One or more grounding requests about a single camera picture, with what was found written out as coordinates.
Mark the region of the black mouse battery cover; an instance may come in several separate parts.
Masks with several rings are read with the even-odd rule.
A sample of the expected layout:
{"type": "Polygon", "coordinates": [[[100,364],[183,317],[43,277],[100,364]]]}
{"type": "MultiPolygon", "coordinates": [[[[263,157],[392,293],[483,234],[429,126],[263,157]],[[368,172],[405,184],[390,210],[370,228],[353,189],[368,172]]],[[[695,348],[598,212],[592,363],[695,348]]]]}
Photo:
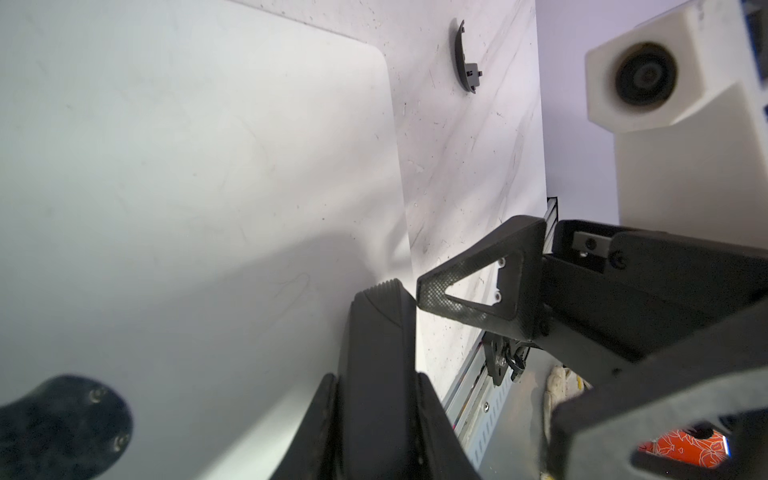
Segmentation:
{"type": "Polygon", "coordinates": [[[465,22],[459,24],[454,38],[454,60],[457,70],[457,76],[462,88],[472,94],[477,93],[480,86],[480,79],[483,71],[477,63],[470,63],[466,59],[463,37],[465,33],[465,22]]]}

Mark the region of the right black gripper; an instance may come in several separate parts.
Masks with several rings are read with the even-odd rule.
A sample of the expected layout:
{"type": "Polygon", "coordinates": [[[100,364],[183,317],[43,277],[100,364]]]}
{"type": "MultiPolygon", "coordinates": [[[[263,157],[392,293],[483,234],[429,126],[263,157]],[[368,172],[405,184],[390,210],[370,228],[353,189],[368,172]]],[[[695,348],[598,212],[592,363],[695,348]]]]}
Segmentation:
{"type": "MultiPolygon", "coordinates": [[[[535,330],[538,348],[598,384],[767,294],[764,249],[566,220],[542,263],[545,233],[541,218],[510,218],[421,275],[419,308],[513,340],[535,330]]],[[[766,302],[560,404],[551,427],[556,479],[766,478],[766,302]],[[732,456],[715,469],[638,449],[728,416],[732,456]]]]}

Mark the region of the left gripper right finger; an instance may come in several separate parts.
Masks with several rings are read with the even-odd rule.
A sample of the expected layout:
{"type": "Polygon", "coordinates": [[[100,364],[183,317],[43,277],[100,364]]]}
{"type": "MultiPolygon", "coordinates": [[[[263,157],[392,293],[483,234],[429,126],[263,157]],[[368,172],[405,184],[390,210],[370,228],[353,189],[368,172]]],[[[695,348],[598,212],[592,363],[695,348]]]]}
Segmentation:
{"type": "MultiPolygon", "coordinates": [[[[322,377],[273,479],[351,479],[342,469],[342,420],[338,378],[322,377]]],[[[362,455],[373,471],[363,479],[478,479],[432,383],[416,374],[416,426],[412,453],[391,465],[373,466],[371,453],[362,455]]]]}

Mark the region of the white laptop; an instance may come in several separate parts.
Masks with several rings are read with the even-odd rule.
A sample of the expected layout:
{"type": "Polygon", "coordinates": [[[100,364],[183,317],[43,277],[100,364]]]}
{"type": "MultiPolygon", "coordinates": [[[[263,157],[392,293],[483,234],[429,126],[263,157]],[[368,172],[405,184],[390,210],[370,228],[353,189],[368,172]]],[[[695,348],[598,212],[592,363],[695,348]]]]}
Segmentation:
{"type": "Polygon", "coordinates": [[[110,479],[266,479],[412,279],[372,45],[232,1],[1,5],[1,399],[127,401],[110,479]]]}

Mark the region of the black wireless mouse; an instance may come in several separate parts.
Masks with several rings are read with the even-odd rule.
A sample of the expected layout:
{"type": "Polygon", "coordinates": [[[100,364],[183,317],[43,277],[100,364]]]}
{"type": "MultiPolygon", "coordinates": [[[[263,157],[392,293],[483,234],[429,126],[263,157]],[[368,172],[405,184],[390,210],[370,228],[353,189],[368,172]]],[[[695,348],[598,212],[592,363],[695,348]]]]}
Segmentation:
{"type": "Polygon", "coordinates": [[[358,292],[339,359],[342,479],[411,479],[417,470],[415,300],[392,279],[358,292]]]}

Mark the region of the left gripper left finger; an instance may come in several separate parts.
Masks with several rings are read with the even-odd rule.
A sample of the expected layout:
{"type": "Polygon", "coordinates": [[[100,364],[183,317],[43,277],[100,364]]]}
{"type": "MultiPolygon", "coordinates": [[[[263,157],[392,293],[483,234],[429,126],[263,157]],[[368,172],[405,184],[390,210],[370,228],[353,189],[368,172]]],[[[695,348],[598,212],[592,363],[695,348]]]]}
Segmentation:
{"type": "Polygon", "coordinates": [[[1,407],[3,479],[94,479],[124,454],[134,421],[109,386],[53,377],[1,407]]]}

